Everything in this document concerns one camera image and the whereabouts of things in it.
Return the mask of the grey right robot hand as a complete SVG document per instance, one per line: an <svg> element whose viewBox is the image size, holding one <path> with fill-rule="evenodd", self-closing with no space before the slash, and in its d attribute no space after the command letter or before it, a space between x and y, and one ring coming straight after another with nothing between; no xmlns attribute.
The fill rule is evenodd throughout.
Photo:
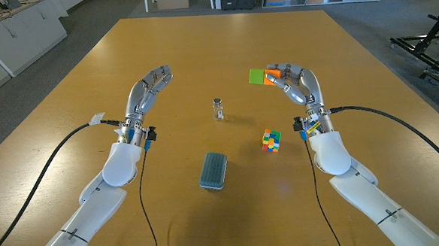
<svg viewBox="0 0 439 246"><path fill-rule="evenodd" d="M281 88L294 103L304 105L307 113L320 115L324 112L322 92L315 74L310 69L292 63L275 63L266 68L280 71L279 77L266 74L265 78Z"/></svg>

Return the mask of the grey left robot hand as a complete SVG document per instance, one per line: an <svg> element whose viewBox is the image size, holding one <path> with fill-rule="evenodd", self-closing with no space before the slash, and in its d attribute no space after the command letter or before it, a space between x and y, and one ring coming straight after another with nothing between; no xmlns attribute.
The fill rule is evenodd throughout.
<svg viewBox="0 0 439 246"><path fill-rule="evenodd" d="M170 65L161 65L136 82L126 103L125 118L133 121L145 115L155 105L159 92L172 78Z"/></svg>

